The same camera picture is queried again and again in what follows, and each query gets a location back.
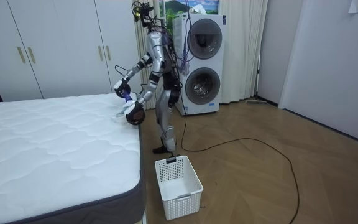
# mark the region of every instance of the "mattress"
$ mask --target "mattress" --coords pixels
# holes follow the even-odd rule
[[[0,103],[0,223],[142,219],[140,129],[115,94]]]

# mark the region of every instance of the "robot leg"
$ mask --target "robot leg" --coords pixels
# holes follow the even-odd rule
[[[170,124],[172,107],[169,106],[171,98],[171,90],[161,91],[158,96],[157,104],[155,107],[155,115],[157,117],[157,124],[160,130],[162,147],[154,149],[154,153],[171,152],[173,156],[177,156],[175,130]]]

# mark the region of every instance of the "washing machine door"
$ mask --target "washing machine door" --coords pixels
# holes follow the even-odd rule
[[[187,78],[185,90],[191,102],[204,105],[215,99],[220,87],[220,78],[214,70],[199,68]]]
[[[194,57],[209,59],[221,48],[221,28],[211,19],[200,19],[189,30],[187,43]]]

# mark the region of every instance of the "baseboard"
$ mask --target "baseboard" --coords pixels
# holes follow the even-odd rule
[[[325,124],[322,124],[322,123],[320,123],[320,122],[318,122],[318,121],[315,121],[315,120],[310,119],[310,118],[308,118],[308,117],[306,117],[306,116],[303,116],[303,115],[301,115],[301,114],[298,114],[298,113],[296,113],[296,112],[294,112],[294,111],[291,111],[291,110],[288,110],[288,109],[284,109],[284,110],[285,110],[285,111],[288,111],[288,112],[290,112],[290,113],[292,113],[292,114],[295,114],[295,115],[297,115],[297,116],[299,116],[299,117],[301,117],[301,118],[307,119],[308,121],[311,121],[311,122],[313,122],[313,123],[319,124],[319,125],[321,125],[321,126],[323,126],[323,127],[325,127],[325,128],[328,128],[328,129],[330,129],[330,130],[332,130],[332,131],[335,131],[336,133],[342,134],[343,136],[346,136],[346,137],[351,138],[351,139],[353,139],[353,140],[355,140],[355,141],[358,141],[358,138],[353,137],[353,136],[351,136],[351,135],[349,135],[349,134],[346,134],[346,133],[344,133],[344,132],[342,132],[342,131],[339,131],[339,130],[337,130],[337,129],[334,129],[334,128],[330,127],[330,126],[326,126]]]
[[[273,106],[275,106],[275,107],[278,107],[278,103],[274,103],[274,102],[271,101],[271,100],[265,99],[265,98],[260,97],[260,96],[258,96],[258,99],[264,100],[264,101],[266,101],[268,104],[273,105]]]

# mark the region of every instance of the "white mattress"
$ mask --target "white mattress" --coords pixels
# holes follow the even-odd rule
[[[112,197],[140,179],[138,127],[116,95],[0,103],[0,223]]]

